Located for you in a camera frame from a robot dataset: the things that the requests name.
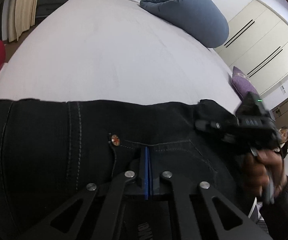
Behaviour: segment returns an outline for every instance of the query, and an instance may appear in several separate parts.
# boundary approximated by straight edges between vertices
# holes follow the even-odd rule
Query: wooden floor
[[[6,59],[5,62],[9,62],[15,51],[17,51],[18,47],[23,43],[23,41],[30,35],[30,33],[36,28],[36,25],[31,27],[28,31],[23,32],[18,41],[12,41],[11,43],[7,43],[5,45],[6,50]]]

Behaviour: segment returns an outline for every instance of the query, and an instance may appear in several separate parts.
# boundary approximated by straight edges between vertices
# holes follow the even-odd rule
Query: bed
[[[213,99],[233,112],[231,70],[213,49],[130,0],[69,0],[26,38],[0,73],[0,99]]]

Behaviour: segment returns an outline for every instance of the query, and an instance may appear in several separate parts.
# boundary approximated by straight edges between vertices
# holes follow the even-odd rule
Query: metal rivet
[[[162,175],[163,175],[163,177],[165,177],[165,178],[170,178],[170,177],[173,176],[173,174],[172,174],[170,171],[164,171],[164,172],[162,173]]]
[[[119,146],[121,143],[121,140],[119,139],[119,137],[116,134],[114,134],[111,137],[111,142],[113,143],[114,146]]]
[[[127,178],[133,178],[135,176],[135,172],[134,171],[127,171],[127,172],[125,172],[124,175]]]
[[[94,191],[97,189],[97,185],[94,184],[94,183],[89,183],[86,185],[86,189],[89,190],[89,191]]]
[[[205,188],[205,189],[208,189],[210,187],[210,184],[207,182],[207,181],[202,181],[200,183],[200,187],[201,188]]]

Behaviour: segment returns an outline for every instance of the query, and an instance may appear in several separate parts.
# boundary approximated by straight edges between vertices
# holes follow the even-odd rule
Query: curtain
[[[9,10],[9,42],[18,40],[35,24],[37,0],[11,0]]]

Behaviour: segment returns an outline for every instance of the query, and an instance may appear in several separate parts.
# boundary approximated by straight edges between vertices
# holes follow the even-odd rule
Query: triangular cutout
[[[75,217],[82,206],[82,203],[83,203],[82,199],[77,200],[73,205],[71,205],[63,213],[61,213],[55,219],[52,220],[52,222],[50,223],[51,227],[56,228],[62,233],[67,233],[71,228],[75,220]]]
[[[212,201],[225,230],[228,231],[243,224],[243,220],[230,210],[219,198],[214,197]]]

